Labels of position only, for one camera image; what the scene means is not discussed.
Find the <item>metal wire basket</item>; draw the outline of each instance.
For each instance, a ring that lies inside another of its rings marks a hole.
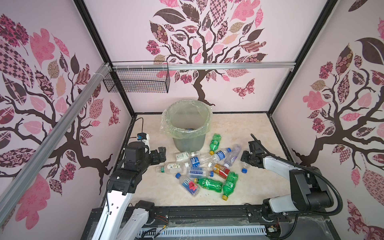
[[[155,61],[154,65],[139,65],[140,62],[148,61],[119,62],[133,65],[113,67],[103,80],[108,92],[168,93],[168,63]]]

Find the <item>floor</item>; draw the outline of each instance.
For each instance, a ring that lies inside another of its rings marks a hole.
[[[150,135],[151,150],[166,147],[166,163],[174,162],[175,154],[179,151],[172,138],[160,132],[161,115],[138,115],[137,117],[144,119],[143,132]],[[131,137],[135,137],[140,132],[141,120],[135,123]],[[271,123],[264,113],[213,114],[211,131],[206,134],[204,147],[200,152],[209,152],[209,143],[214,133],[222,136],[219,148],[240,144],[242,151],[249,151],[248,142],[253,140],[250,136],[253,133],[270,152],[285,158]],[[227,201],[222,199],[222,193],[203,188],[200,188],[200,192],[193,197],[179,185],[174,175],[156,173],[156,166],[150,166],[143,174],[131,202],[135,205],[139,200],[146,200],[154,202],[157,206],[262,204],[264,199],[290,193],[289,181],[274,172],[250,167],[248,173],[242,173],[240,158],[230,169],[239,175],[239,179],[234,193],[228,197]],[[213,179],[224,182],[216,174]]]

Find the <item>black cable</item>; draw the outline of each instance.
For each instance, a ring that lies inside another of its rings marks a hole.
[[[268,150],[261,144],[261,142],[255,138],[255,136],[254,136],[252,133],[251,133],[251,137],[253,137],[253,139],[254,139],[255,141],[258,142],[258,144],[260,145],[260,147],[262,147],[262,148],[264,149],[264,151],[265,151],[268,155],[271,155],[272,157],[274,157],[274,158],[276,158],[276,159],[278,159],[278,160],[280,160],[280,161],[283,161],[283,162],[285,162],[285,163],[288,163],[288,164],[290,164],[290,165],[292,165],[292,166],[294,166],[294,167],[298,167],[298,168],[300,168],[300,169],[303,169],[303,170],[305,170],[305,171],[307,171],[307,172],[312,173],[313,175],[315,175],[315,176],[317,176],[318,178],[320,178],[321,180],[323,180],[323,181],[329,186],[329,188],[333,191],[333,193],[335,194],[336,200],[337,200],[337,207],[336,207],[335,210],[330,211],[330,212],[309,211],[309,213],[312,213],[312,214],[318,214],[318,215],[323,215],[323,216],[334,216],[334,215],[339,214],[339,213],[341,212],[341,210],[343,209],[343,199],[341,198],[339,191],[337,191],[337,189],[335,188],[335,186],[334,186],[328,179],[326,179],[323,175],[319,174],[318,172],[316,172],[316,171],[314,171],[314,170],[312,170],[312,169],[310,169],[310,168],[307,168],[307,167],[305,167],[305,166],[299,165],[299,164],[297,164],[297,163],[295,163],[295,162],[288,161],[288,160],[286,160],[286,159],[283,159],[283,158],[281,158],[281,157],[278,157],[278,156],[276,156],[276,155],[270,153],[270,152],[269,152],[269,151],[268,151]]]
[[[295,221],[293,222],[293,226],[292,226],[292,228],[291,228],[291,230],[287,233],[287,234],[285,234],[284,236],[282,236],[282,237],[277,237],[277,238],[274,238],[274,237],[271,237],[271,236],[267,236],[269,239],[271,239],[271,240],[283,240],[283,239],[286,239],[286,238],[288,238],[289,236],[291,236],[291,234],[293,233],[293,231],[295,230],[295,228],[296,228],[296,224],[297,224],[297,219],[299,218],[299,215],[298,214],[296,214],[296,216],[295,216]]]

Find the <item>trash can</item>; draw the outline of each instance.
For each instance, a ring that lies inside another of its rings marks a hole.
[[[211,129],[212,110],[203,102],[181,100],[162,114],[160,130],[173,138],[181,152],[200,150]]]

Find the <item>aluminum rail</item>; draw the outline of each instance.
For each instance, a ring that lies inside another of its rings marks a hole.
[[[93,91],[99,85],[101,80],[109,73],[109,64],[103,63],[92,76],[88,84],[83,88],[79,96],[64,113],[62,118],[48,134],[43,143],[37,148],[35,154],[23,166],[20,173],[15,177],[0,197],[0,225],[7,219],[12,209],[19,202],[25,191],[30,187],[32,181],[41,170],[52,151],[59,141],[63,138],[65,132],[75,120],[80,110],[84,107]]]
[[[114,69],[148,69],[166,68],[167,65],[123,65],[124,62],[114,62]],[[213,70],[213,69],[251,69],[251,68],[294,68],[295,62],[263,62],[263,63],[194,63],[194,64],[168,64],[170,71],[179,70]]]

